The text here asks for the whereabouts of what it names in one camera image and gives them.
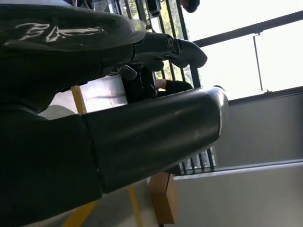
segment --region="yellow stripe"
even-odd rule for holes
[[[76,107],[78,110],[79,114],[85,114],[87,113],[85,101],[83,100],[82,93],[81,92],[81,88],[79,86],[73,86],[72,87],[72,93],[73,99],[75,100]]]
[[[81,227],[96,204],[97,201],[93,201],[76,208],[64,222],[63,227]]]
[[[143,227],[141,217],[140,216],[140,209],[137,201],[136,193],[132,185],[127,187],[129,196],[131,197],[132,208],[134,209],[134,217],[136,218],[138,227]]]

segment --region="window glass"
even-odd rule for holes
[[[261,94],[252,35],[203,47],[208,61],[199,69],[202,87],[220,85],[229,100]]]
[[[183,9],[191,41],[303,10],[301,0],[207,0],[194,13]]]
[[[264,90],[303,86],[303,21],[267,30],[256,37]]]

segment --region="wall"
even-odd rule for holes
[[[303,94],[232,105],[215,145],[218,167],[303,159]]]
[[[248,171],[215,172],[212,177],[206,174],[203,178],[176,180],[180,207],[178,223],[173,226],[303,226],[302,164]]]

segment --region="black metal railing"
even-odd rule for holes
[[[115,0],[116,7],[117,8],[117,12],[119,14],[134,19],[139,18],[143,21],[147,30],[151,30],[155,32],[155,28],[153,27],[152,17],[150,15],[147,4],[145,0]],[[167,11],[168,17],[165,17],[164,20],[161,14],[159,17],[155,18],[158,21],[159,30],[161,33],[168,33],[173,37],[178,38],[176,33],[176,26],[173,22],[173,17],[179,16],[179,21],[181,23],[181,31],[184,39],[188,40],[188,35],[187,33],[185,23],[182,14],[182,10],[177,4],[177,8],[175,9],[174,12],[172,11],[171,3],[169,0],[164,0],[161,2],[162,9],[161,11]],[[156,72],[156,76],[157,78],[163,78],[163,79],[172,79],[172,80],[181,80],[190,82],[194,87],[200,87],[199,81],[199,75],[197,69],[191,69],[190,73],[185,73],[184,69],[178,68],[172,62],[169,61],[169,63],[165,63],[165,67],[163,70],[160,72]]]
[[[151,17],[148,12],[147,4],[144,0],[115,0],[116,7],[117,8],[117,12],[119,14],[128,17],[132,19],[134,17],[138,17],[140,20],[143,21],[147,29],[150,29],[153,32],[155,32],[155,28],[153,27]],[[169,0],[162,1],[162,10],[167,10],[168,19],[169,21],[165,21],[166,28],[165,26],[165,22],[163,18],[160,14],[159,17],[156,18],[159,24],[159,30],[162,33],[168,33],[175,38],[178,38],[178,34],[176,32],[175,25],[173,21],[173,13],[171,9],[171,3]],[[174,12],[175,14],[178,14],[179,16],[180,27],[178,32],[182,34],[184,39],[188,40],[188,35],[186,30],[185,22],[183,17],[182,9],[181,8],[180,1],[178,0],[177,3],[177,10]],[[170,61],[169,61],[169,68],[165,69],[161,71],[161,77],[163,79],[172,79],[176,80],[176,75],[174,71],[174,67]],[[178,69],[181,73],[181,77],[178,77],[178,79],[181,78],[182,81],[188,81],[187,77],[188,74],[186,75],[184,70],[182,68]],[[201,87],[200,82],[199,80],[198,70],[196,68],[190,67],[190,82],[195,87]],[[208,149],[206,151],[202,151],[194,157],[190,158],[184,162],[180,164],[180,169],[181,175],[190,175],[190,174],[198,174],[198,173],[203,173],[203,172],[210,172],[214,171],[215,167],[215,162],[214,160],[214,152],[212,149]]]
[[[214,148],[199,152],[180,164],[181,175],[213,172],[216,167]]]

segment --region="person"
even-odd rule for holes
[[[158,89],[161,88],[165,90],[165,91],[158,91],[157,97],[172,95],[175,93],[193,89],[193,87],[187,82],[173,81],[168,79],[156,79],[155,87]]]
[[[187,12],[193,13],[199,5],[199,0],[180,0],[180,3]]]

